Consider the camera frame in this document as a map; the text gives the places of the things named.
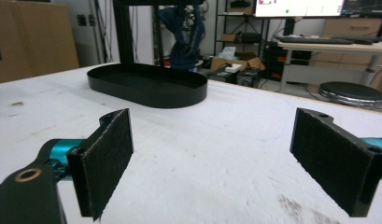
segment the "white table surface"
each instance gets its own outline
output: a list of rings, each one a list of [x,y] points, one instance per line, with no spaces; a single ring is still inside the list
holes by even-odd
[[[358,137],[382,137],[382,113],[216,81],[198,105],[157,109],[91,90],[90,69],[0,84],[0,183],[48,140],[130,108],[134,155],[101,223],[382,223],[382,181],[368,217],[350,218],[290,153],[297,107]],[[92,223],[58,185],[68,223]]]

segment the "black oval tray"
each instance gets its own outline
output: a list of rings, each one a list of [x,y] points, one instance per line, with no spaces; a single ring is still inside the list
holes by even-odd
[[[203,75],[142,63],[115,63],[88,72],[92,90],[156,108],[179,108],[202,102]]]

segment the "monitor screen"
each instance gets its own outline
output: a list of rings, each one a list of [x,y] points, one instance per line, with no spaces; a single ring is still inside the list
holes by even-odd
[[[381,17],[382,0],[345,0],[342,15]]]
[[[339,17],[344,0],[256,0],[254,16],[262,18]]]

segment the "computer monitor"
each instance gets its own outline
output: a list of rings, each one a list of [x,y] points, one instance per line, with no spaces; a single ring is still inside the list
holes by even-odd
[[[256,0],[254,16],[260,18],[339,17],[344,0]]]
[[[382,0],[345,0],[342,15],[382,18]]]
[[[185,5],[192,5],[192,0],[180,0]],[[114,1],[116,6],[176,6],[178,0],[116,0]]]

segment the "chair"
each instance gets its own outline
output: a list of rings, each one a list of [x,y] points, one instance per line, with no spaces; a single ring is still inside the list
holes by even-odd
[[[326,82],[319,86],[318,93],[328,100],[356,107],[382,106],[382,92],[371,87],[348,82]]]

